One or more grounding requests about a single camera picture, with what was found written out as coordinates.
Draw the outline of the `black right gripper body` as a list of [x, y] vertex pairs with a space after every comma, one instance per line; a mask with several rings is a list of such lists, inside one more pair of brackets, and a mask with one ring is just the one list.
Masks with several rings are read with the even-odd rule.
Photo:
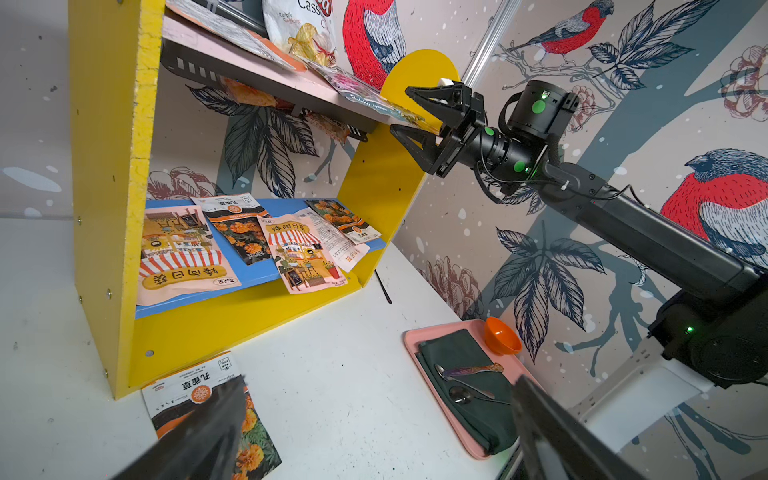
[[448, 141], [444, 153], [448, 157], [440, 169], [440, 176], [446, 177], [457, 165], [463, 165], [470, 170], [475, 169], [479, 159], [477, 148], [473, 142], [478, 137], [480, 127], [488, 125], [487, 113], [482, 94], [471, 89], [455, 89], [450, 100], [451, 107], [461, 114], [455, 127], [444, 126], [441, 130]]

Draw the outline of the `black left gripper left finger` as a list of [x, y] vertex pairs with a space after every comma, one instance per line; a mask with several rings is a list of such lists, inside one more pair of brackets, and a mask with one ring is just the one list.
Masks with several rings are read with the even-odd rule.
[[237, 376], [115, 477], [229, 479], [246, 417], [245, 381]]

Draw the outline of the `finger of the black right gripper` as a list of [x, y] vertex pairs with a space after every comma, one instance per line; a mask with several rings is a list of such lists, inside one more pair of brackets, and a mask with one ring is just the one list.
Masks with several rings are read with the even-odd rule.
[[432, 132], [406, 125], [391, 125], [390, 133], [406, 149], [420, 169], [432, 176], [446, 176], [451, 170], [451, 136], [440, 137]]
[[432, 88], [410, 86], [405, 94], [447, 126], [459, 126], [465, 117], [465, 85], [461, 82]]

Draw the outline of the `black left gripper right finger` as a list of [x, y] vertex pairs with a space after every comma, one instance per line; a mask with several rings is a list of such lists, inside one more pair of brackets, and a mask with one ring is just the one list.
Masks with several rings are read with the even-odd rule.
[[512, 412], [521, 440], [516, 479], [641, 477], [525, 376], [512, 386]]

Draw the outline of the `purple flower seed bag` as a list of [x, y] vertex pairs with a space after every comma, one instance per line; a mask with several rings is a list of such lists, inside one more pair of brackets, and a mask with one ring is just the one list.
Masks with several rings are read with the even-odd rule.
[[343, 69], [337, 66], [320, 65], [309, 60], [305, 64], [325, 79], [344, 99], [366, 106], [381, 115], [392, 117], [400, 122], [430, 129], [423, 116], [387, 100], [376, 89]]

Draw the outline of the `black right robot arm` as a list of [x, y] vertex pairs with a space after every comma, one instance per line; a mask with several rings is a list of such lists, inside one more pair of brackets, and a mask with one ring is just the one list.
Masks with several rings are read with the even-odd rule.
[[713, 387], [754, 383], [767, 373], [767, 276], [642, 205], [589, 170], [565, 163], [559, 142], [579, 103], [532, 80], [486, 122], [484, 100], [461, 82], [406, 89], [441, 124], [438, 133], [394, 125], [392, 135], [426, 173], [470, 167], [500, 203], [522, 186], [543, 203], [671, 281], [678, 292], [657, 312], [633, 356], [573, 408], [618, 450], [664, 414]]

